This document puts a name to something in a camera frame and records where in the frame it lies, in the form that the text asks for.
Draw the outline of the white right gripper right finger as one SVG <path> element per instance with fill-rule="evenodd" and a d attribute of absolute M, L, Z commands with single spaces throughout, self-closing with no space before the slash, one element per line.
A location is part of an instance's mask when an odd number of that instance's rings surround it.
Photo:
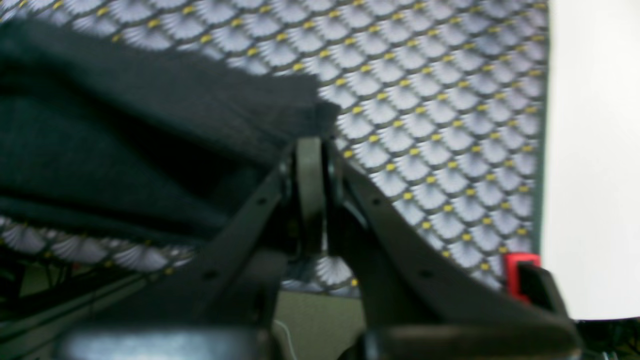
<path fill-rule="evenodd" d="M 328 211 L 341 207 L 345 200 L 343 160 L 334 142 L 323 141 L 323 183 Z"/>

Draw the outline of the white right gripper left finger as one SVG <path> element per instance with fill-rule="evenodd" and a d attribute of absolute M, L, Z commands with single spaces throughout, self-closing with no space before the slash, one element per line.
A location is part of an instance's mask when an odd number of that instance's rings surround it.
<path fill-rule="evenodd" d="M 315 256 L 323 248 L 326 210 L 323 142 L 318 137 L 302 137 L 294 150 L 302 251 L 308 256 Z"/>

